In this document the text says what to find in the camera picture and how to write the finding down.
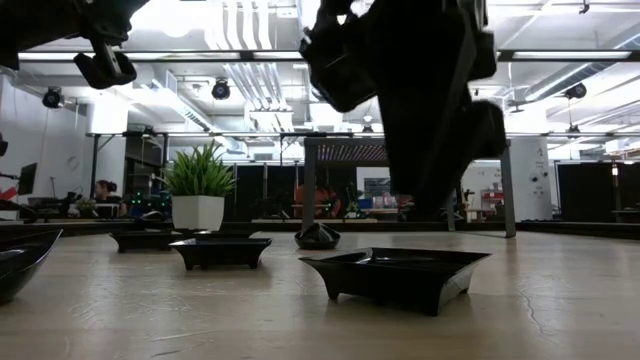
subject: metal table frame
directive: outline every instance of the metal table frame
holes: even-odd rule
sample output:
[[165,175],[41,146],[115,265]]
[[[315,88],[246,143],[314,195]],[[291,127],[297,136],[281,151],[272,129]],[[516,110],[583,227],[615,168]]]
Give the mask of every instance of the metal table frame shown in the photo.
[[[304,181],[307,184],[315,184],[316,166],[355,166],[355,167],[388,167],[387,159],[358,161],[353,158],[345,161],[318,159],[319,148],[321,146],[384,146],[384,139],[381,138],[305,138],[304,139]],[[502,172],[502,188],[504,191],[504,211],[505,227],[507,238],[516,236],[515,207],[513,203],[513,181],[511,177],[511,155],[509,152],[510,143],[507,142],[502,156],[500,157],[500,168]],[[302,229],[313,225],[315,221],[315,193],[313,186],[304,187],[304,206],[302,211]],[[455,221],[453,212],[453,196],[450,196],[446,204],[447,226],[449,231],[455,231]]]

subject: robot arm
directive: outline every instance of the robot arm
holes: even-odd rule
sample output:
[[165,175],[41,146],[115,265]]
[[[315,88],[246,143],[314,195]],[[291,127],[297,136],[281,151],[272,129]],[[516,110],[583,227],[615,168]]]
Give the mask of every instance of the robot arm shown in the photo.
[[95,56],[74,61],[89,85],[105,89],[136,78],[126,56],[113,46],[128,40],[129,20],[148,0],[0,0],[0,65],[19,69],[18,53],[62,39],[91,41]]
[[[18,52],[81,36],[96,53],[74,59],[89,85],[129,83],[135,69],[112,47],[147,1],[0,0],[0,65],[18,69]],[[322,0],[305,30],[311,83],[340,112],[378,97],[394,188],[433,211],[472,160],[506,146],[501,109],[472,102],[467,85],[497,69],[485,0],[376,0],[361,17],[353,1]]]
[[376,0],[357,17],[351,3],[323,0],[305,30],[311,83],[340,112],[378,97],[394,190],[434,211],[472,160],[506,146],[501,109],[472,102],[467,85],[497,70],[486,4]]

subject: security camera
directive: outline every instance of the security camera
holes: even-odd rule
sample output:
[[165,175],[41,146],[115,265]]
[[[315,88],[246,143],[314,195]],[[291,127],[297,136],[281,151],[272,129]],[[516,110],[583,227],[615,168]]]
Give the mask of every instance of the security camera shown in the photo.
[[213,90],[211,90],[211,96],[216,100],[226,100],[229,98],[229,95],[231,95],[231,90],[229,90],[229,85],[227,85],[227,79],[216,79],[216,84],[213,85]]
[[567,89],[564,92],[564,96],[567,99],[582,99],[587,95],[587,87],[582,83],[578,83],[576,86]]
[[50,87],[42,97],[42,105],[49,109],[60,109],[64,106],[64,96],[59,87]]

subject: table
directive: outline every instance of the table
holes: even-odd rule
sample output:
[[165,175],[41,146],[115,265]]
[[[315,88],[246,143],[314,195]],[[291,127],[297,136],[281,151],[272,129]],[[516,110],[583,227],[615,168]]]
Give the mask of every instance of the table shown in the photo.
[[[504,192],[505,230],[507,238],[516,236],[515,208],[513,203],[513,181],[511,176],[510,142],[500,156],[502,170],[502,189]],[[305,182],[315,183],[317,165],[352,167],[388,167],[389,161],[382,138],[327,138],[307,137],[304,139],[304,176]],[[312,186],[304,189],[304,207],[302,228],[311,226],[314,219],[313,205],[315,193]],[[449,231],[455,231],[453,197],[446,204]]]

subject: black robotic gripper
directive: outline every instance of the black robotic gripper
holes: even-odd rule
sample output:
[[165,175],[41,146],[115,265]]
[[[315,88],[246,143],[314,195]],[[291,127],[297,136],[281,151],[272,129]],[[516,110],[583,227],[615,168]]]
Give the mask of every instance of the black robotic gripper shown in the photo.
[[[311,83],[340,112],[378,97],[394,190],[440,207],[469,163],[500,156],[502,110],[472,102],[468,82],[497,70],[484,0],[323,0],[300,53]],[[344,23],[338,15],[346,15]]]

